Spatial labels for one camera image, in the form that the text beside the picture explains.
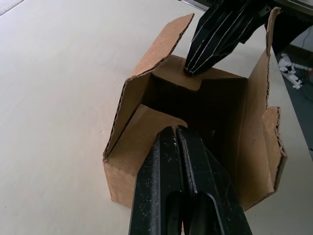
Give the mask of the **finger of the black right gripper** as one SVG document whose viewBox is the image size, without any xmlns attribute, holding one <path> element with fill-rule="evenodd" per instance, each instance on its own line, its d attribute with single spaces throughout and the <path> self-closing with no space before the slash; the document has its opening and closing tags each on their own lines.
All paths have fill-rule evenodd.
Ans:
<svg viewBox="0 0 313 235">
<path fill-rule="evenodd" d="M 230 54 L 240 41 L 241 1 L 217 0 L 199 19 L 184 71 L 199 75 Z"/>
<path fill-rule="evenodd" d="M 199 19 L 192 38 L 192 75 L 199 75 L 244 44 L 265 24 L 268 0 L 215 0 Z"/>
</svg>

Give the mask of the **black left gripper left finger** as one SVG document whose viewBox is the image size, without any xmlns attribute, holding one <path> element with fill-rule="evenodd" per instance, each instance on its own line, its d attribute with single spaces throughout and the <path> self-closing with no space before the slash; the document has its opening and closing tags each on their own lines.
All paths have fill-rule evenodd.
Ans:
<svg viewBox="0 0 313 235">
<path fill-rule="evenodd" d="M 173 127 L 160 131 L 135 180 L 129 234 L 179 235 L 184 186 Z"/>
</svg>

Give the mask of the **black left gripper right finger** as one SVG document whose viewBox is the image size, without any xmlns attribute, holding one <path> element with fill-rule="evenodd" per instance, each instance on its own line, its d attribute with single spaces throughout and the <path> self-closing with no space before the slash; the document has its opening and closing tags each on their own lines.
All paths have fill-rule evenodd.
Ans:
<svg viewBox="0 0 313 235">
<path fill-rule="evenodd" d="M 176 137 L 185 187 L 185 234 L 250 235 L 252 231 L 227 171 L 194 130 L 178 126 Z"/>
</svg>

